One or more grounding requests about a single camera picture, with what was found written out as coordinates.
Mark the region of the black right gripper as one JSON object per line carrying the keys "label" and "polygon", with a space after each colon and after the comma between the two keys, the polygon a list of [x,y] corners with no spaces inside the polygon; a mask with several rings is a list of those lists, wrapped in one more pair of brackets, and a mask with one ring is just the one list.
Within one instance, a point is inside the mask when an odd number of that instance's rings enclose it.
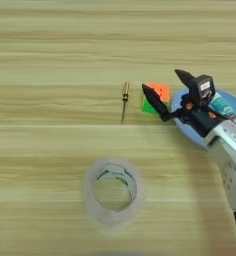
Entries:
{"label": "black right gripper", "polygon": [[[175,73],[186,87],[193,86],[195,77],[191,73],[180,69],[175,69]],[[226,120],[226,117],[215,112],[210,107],[198,107],[189,99],[188,95],[182,96],[182,110],[178,109],[170,112],[154,89],[143,84],[142,90],[146,99],[159,114],[163,122],[181,117],[181,120],[185,124],[190,125],[202,138],[205,138],[212,129]]]}

